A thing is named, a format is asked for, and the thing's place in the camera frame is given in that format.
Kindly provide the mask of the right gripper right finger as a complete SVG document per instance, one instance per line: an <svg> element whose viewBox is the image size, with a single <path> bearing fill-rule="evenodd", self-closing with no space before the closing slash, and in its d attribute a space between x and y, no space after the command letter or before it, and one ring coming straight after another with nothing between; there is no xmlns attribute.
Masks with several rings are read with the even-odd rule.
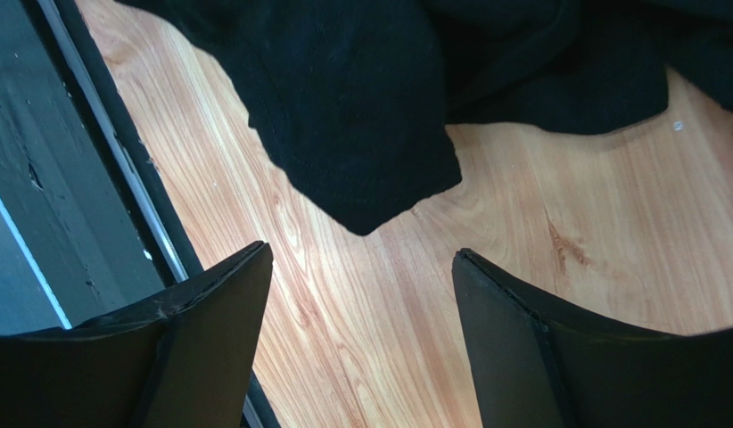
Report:
<svg viewBox="0 0 733 428"><path fill-rule="evenodd" d="M452 277L484 426L733 427L733 327L629 325L469 249Z"/></svg>

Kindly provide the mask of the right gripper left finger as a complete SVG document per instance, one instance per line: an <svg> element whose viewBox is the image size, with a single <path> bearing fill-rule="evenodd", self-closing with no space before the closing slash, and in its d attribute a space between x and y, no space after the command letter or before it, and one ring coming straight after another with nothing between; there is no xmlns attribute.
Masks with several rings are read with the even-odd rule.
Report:
<svg viewBox="0 0 733 428"><path fill-rule="evenodd" d="M71 329L0 335L0 427L248 427L273 252L203 273Z"/></svg>

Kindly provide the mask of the black t shirt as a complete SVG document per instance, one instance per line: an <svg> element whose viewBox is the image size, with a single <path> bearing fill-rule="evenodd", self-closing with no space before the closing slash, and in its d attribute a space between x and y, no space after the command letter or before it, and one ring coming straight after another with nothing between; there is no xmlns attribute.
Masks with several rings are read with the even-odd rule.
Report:
<svg viewBox="0 0 733 428"><path fill-rule="evenodd" d="M733 113L733 1L136 1L215 58L294 188L368 235L461 181L448 124L600 135L676 70Z"/></svg>

